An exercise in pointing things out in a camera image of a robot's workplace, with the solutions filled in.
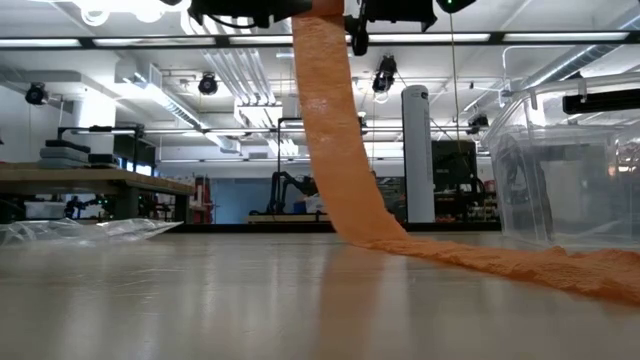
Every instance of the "fluorescent light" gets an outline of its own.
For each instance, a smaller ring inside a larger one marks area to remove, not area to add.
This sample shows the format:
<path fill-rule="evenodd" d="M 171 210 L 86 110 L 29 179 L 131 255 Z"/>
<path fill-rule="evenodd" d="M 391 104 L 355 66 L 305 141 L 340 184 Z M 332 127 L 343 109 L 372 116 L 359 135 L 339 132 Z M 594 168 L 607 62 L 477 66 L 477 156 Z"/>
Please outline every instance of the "fluorescent light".
<path fill-rule="evenodd" d="M 198 131 L 195 132 L 187 132 L 187 133 L 182 133 L 182 136 L 186 136 L 186 137 L 203 137 L 204 134 Z"/>
<path fill-rule="evenodd" d="M 183 135 L 188 133 L 201 134 L 201 132 L 196 129 L 148 129 L 144 130 L 144 133 L 147 135 Z"/>
<path fill-rule="evenodd" d="M 491 34 L 453 34 L 453 39 L 457 42 L 484 42 L 489 40 Z M 370 34 L 369 42 L 394 43 L 394 42 L 450 42 L 451 34 Z"/>
<path fill-rule="evenodd" d="M 123 46 L 210 46 L 216 43 L 208 37 L 171 37 L 171 38 L 102 38 L 94 39 L 93 43 L 98 47 L 123 47 Z"/>
<path fill-rule="evenodd" d="M 80 47 L 78 39 L 2 39 L 0 48 L 7 47 Z"/>
<path fill-rule="evenodd" d="M 111 130 L 111 131 L 89 131 L 78 130 L 73 132 L 75 135 L 133 135 L 133 130 Z"/>
<path fill-rule="evenodd" d="M 347 53 L 347 56 L 349 57 L 353 57 L 353 54 L 349 51 Z M 292 52 L 288 52 L 288 53 L 277 53 L 276 54 L 276 59 L 295 59 L 296 54 L 292 51 Z"/>
<path fill-rule="evenodd" d="M 580 33 L 512 33 L 504 41 L 616 41 L 624 40 L 628 32 L 580 32 Z"/>
<path fill-rule="evenodd" d="M 376 161 L 398 161 L 403 160 L 402 156 L 374 156 L 369 157 L 369 159 L 375 159 Z M 280 161 L 283 163 L 286 162 L 310 162 L 311 159 L 309 157 L 300 157 L 300 156 L 283 156 L 280 158 Z M 167 164 L 188 164 L 188 163 L 230 163 L 230 162 L 263 162 L 263 163 L 274 163 L 278 162 L 277 158 L 266 158 L 266 159 L 247 159 L 247 158 L 236 158 L 236 159 L 184 159 L 184 160 L 158 160 L 159 163 L 167 163 Z"/>
<path fill-rule="evenodd" d="M 246 128 L 246 129 L 208 129 L 207 134 L 225 136 L 243 136 L 246 134 L 268 133 L 268 128 Z"/>
<path fill-rule="evenodd" d="M 160 160 L 161 163 L 196 163 L 200 162 L 200 160 Z"/>
<path fill-rule="evenodd" d="M 245 162 L 245 159 L 208 159 L 204 162 Z"/>
<path fill-rule="evenodd" d="M 142 82 L 147 82 L 147 79 L 144 78 L 144 76 L 140 75 L 140 73 L 134 73 L 135 76 L 137 76 L 140 80 L 142 80 Z"/>
<path fill-rule="evenodd" d="M 263 35 L 263 36 L 232 36 L 229 42 L 233 45 L 291 45 L 293 44 L 293 36 L 291 35 Z"/>

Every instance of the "white pillar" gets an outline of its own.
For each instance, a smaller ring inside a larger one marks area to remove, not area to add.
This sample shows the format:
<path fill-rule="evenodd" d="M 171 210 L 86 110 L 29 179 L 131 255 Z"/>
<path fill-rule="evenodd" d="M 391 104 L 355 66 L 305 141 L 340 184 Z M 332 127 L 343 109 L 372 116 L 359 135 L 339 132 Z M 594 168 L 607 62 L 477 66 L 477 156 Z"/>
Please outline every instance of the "white pillar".
<path fill-rule="evenodd" d="M 412 85 L 402 92 L 404 167 L 409 223 L 435 221 L 433 200 L 433 154 L 429 91 Z"/>
<path fill-rule="evenodd" d="M 115 126 L 116 103 L 102 94 L 87 96 L 74 103 L 73 120 L 76 127 Z M 113 154 L 111 135 L 81 135 L 74 141 L 89 146 L 92 154 Z"/>

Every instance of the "clear plastic container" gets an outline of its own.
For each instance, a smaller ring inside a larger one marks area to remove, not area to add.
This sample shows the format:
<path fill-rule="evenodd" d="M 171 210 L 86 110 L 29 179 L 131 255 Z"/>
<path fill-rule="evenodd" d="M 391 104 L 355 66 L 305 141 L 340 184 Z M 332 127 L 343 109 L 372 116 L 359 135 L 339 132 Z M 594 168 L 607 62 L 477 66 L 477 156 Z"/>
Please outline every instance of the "clear plastic container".
<path fill-rule="evenodd" d="M 482 139 L 505 235 L 543 247 L 640 248 L 640 110 L 563 110 L 565 96 L 628 89 L 640 89 L 640 74 L 514 95 Z"/>

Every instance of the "orange fabric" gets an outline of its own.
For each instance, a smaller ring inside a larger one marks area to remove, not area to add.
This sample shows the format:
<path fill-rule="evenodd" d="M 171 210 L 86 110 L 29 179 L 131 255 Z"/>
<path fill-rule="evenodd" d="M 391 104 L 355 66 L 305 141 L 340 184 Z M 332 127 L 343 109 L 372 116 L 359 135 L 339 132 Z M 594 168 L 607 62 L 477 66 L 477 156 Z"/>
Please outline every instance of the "orange fabric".
<path fill-rule="evenodd" d="M 342 8 L 315 10 L 314 15 L 331 16 L 293 20 L 300 103 L 318 189 L 347 242 L 640 305 L 638 253 L 568 255 L 559 247 L 527 252 L 410 237 L 384 209 L 369 172 L 356 120 Z"/>

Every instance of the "black machine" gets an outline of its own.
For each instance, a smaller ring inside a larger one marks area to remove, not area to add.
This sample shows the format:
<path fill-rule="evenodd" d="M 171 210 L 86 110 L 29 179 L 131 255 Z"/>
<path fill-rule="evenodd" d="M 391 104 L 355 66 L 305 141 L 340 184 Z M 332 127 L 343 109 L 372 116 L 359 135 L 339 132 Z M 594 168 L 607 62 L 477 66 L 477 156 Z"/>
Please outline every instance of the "black machine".
<path fill-rule="evenodd" d="M 487 196 L 478 179 L 473 141 L 433 141 L 435 212 L 439 219 L 469 221 L 470 209 L 483 206 Z"/>
<path fill-rule="evenodd" d="M 95 197 L 89 201 L 80 201 L 77 196 L 73 196 L 70 201 L 67 202 L 67 206 L 64 209 L 64 216 L 68 219 L 73 219 L 74 214 L 76 213 L 76 209 L 78 209 L 76 219 L 82 218 L 82 210 L 85 210 L 87 206 L 92 205 L 100 205 L 102 209 L 105 211 L 106 216 L 105 220 L 110 219 L 115 213 L 115 197 L 113 196 L 103 196 L 100 194 L 96 194 Z"/>
<path fill-rule="evenodd" d="M 174 6 L 183 0 L 161 0 Z M 476 0 L 435 0 L 449 14 L 456 13 Z M 367 23 L 375 21 L 410 21 L 421 23 L 425 32 L 438 18 L 433 13 L 432 0 L 360 0 L 360 14 L 357 18 L 345 17 L 345 31 L 352 36 L 351 46 L 356 56 L 367 53 L 369 35 Z M 286 18 L 313 10 L 313 0 L 193 0 L 189 15 L 200 25 L 204 17 L 233 28 L 268 28 L 270 17 L 278 22 Z M 222 21 L 219 16 L 249 17 L 250 25 L 240 26 Z"/>
<path fill-rule="evenodd" d="M 287 205 L 287 188 L 290 185 L 293 185 L 293 187 L 300 190 L 300 192 L 306 196 L 313 196 L 318 193 L 316 182 L 309 176 L 305 176 L 302 178 L 302 181 L 299 181 L 286 171 L 275 172 L 271 177 L 271 196 L 269 204 L 267 204 L 267 209 L 264 213 L 254 210 L 249 215 L 284 214 L 284 208 Z"/>

